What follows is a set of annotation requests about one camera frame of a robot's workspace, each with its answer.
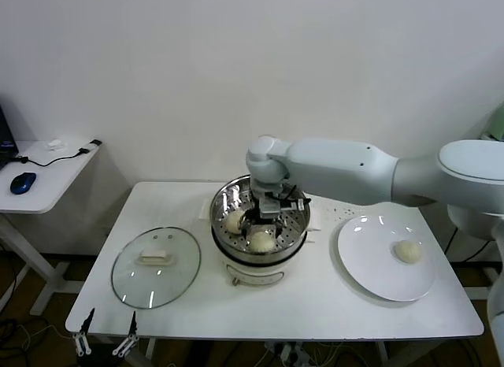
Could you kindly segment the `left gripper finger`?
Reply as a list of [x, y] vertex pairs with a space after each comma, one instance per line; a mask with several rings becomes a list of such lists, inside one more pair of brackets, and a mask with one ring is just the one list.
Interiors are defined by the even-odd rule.
[[77, 356], [88, 356], [91, 354], [91, 347], [89, 345], [87, 334], [91, 322], [95, 314], [95, 308], [93, 308], [88, 314], [87, 318], [81, 324], [80, 330], [78, 332], [72, 333], [72, 340], [76, 348]]
[[113, 350], [112, 355], [117, 358], [125, 358], [138, 342], [136, 312], [132, 314], [128, 335], [126, 338]]

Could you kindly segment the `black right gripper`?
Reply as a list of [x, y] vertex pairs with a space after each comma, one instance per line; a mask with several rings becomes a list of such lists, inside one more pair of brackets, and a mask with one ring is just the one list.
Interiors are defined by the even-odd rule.
[[280, 215], [280, 195], [283, 192], [282, 183], [251, 182], [251, 194], [254, 209], [248, 209], [239, 219], [239, 230], [242, 237], [260, 221], [274, 221], [275, 240], [280, 241], [287, 237], [289, 221], [286, 215]]

